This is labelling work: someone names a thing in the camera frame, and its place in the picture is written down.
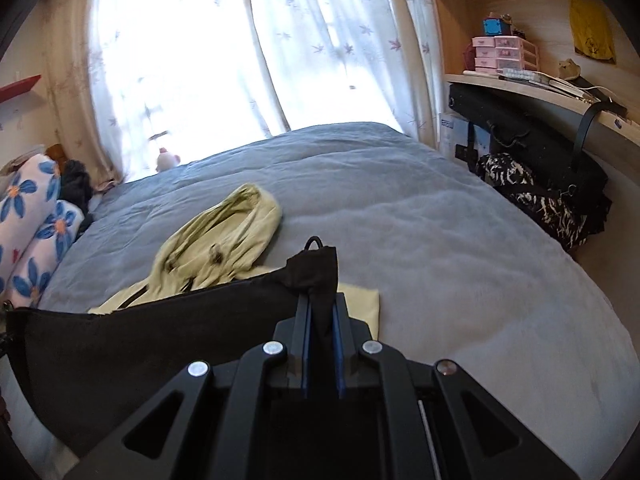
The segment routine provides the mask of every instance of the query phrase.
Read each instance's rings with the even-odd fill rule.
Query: blue box
[[[482,20],[486,36],[510,36],[511,25],[501,18],[485,18]]]

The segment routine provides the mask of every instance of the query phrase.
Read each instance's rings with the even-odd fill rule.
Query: gray duvet
[[[318,235],[337,247],[342,282],[380,291],[382,341],[422,362],[455,359],[584,479],[622,450],[640,418],[640,365],[607,298],[489,186],[381,124],[314,126],[117,187],[40,307],[100,305],[245,182],[284,212],[261,263],[281,266]],[[16,439],[55,478],[64,457],[3,366]]]

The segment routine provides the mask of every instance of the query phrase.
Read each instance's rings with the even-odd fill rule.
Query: pillow
[[[20,255],[53,213],[59,192],[58,166],[45,155],[32,156],[9,182],[0,202],[0,300]]]
[[[36,307],[49,280],[64,258],[84,215],[78,207],[58,200],[56,208],[40,226],[25,249],[7,284],[5,299],[14,307]]]

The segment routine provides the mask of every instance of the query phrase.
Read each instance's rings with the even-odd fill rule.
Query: stuffed toy
[[[161,171],[170,170],[171,168],[175,168],[180,164],[180,156],[174,155],[166,150],[166,148],[160,148],[160,155],[158,155],[158,165],[156,166],[156,171],[160,173]]]

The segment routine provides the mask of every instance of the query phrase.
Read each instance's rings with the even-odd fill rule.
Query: plush bear
[[[160,148],[160,155],[158,155],[158,165],[156,166],[156,171],[160,173],[161,171],[170,170],[171,168],[175,168],[180,164],[180,156],[174,155],[166,150],[166,148]]]

